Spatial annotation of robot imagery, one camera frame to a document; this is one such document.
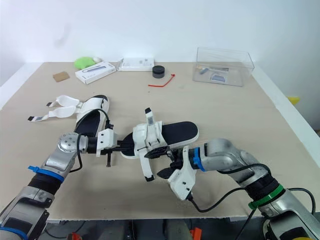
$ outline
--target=white box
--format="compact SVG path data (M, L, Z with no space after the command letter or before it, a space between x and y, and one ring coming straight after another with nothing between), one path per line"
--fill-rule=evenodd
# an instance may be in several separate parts
M123 58L117 65L118 71L152 71L155 66L153 58Z
M84 84L90 84L116 71L115 66L107 61L102 61L80 71L76 71L75 76Z

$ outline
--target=slipper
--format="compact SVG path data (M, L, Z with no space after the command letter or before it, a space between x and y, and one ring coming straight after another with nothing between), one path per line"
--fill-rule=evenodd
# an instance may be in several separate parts
M145 155L156 148L170 146L171 149L193 143L199 137L197 126L190 121L163 125L162 121L155 122L150 108L145 110L146 122L138 124L133 132L122 141L123 146L129 149L121 151L126 159L138 159L147 182L154 180L149 159Z
M61 107L49 111L44 116L30 116L28 121L40 122L52 117L68 118L76 114L76 127L74 131L76 133L86 133L89 137L96 137L105 123L106 116L103 112L95 109L104 110L106 113L109 110L109 100L104 95L93 96L85 102L81 102L70 96L61 95L55 101L48 102L46 106L52 108L57 105Z

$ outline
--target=red wire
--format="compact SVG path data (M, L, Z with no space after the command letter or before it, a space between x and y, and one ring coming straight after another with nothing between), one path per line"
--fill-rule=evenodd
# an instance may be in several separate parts
M151 85L148 84L149 87L157 87L157 88L163 88L165 87L168 83L170 83L170 81L175 77L175 74L171 74L171 78L169 79L169 81L167 81L164 85Z

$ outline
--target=transparent container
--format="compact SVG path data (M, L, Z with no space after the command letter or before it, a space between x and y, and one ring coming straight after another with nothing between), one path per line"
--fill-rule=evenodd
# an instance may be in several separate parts
M254 68L246 51L198 47L193 80L241 87Z

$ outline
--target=wooden table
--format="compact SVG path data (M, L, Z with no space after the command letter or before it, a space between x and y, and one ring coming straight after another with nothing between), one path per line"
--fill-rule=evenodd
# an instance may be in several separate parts
M243 87L192 81L192 63L161 63L166 76L155 79L150 72L116 72L89 85L75 77L72 63L44 63L0 111L0 208L3 209L55 149L63 133L75 126L75 117L28 122L29 116L48 112L47 102L59 95L85 101L103 94L110 99L108 115L114 130L123 138L135 125L145 122L144 109L151 107L156 121L165 124L192 121L199 129L198 146L212 138L226 138L240 149L267 164L285 187L302 187L313 192L320 208L320 170L273 102L255 79ZM70 79L55 82L53 74L66 71ZM176 77L164 88L171 73ZM233 193L216 209L198 213L188 201L180 201L166 180L146 182L139 159L119 153L106 168L106 158L83 155L83 169L70 173L49 208L51 220L159 219L247 216L251 199L245 192ZM154 173L166 168L166 157L153 159ZM206 208L238 185L218 172L196 175L195 201ZM307 207L304 193L295 195Z

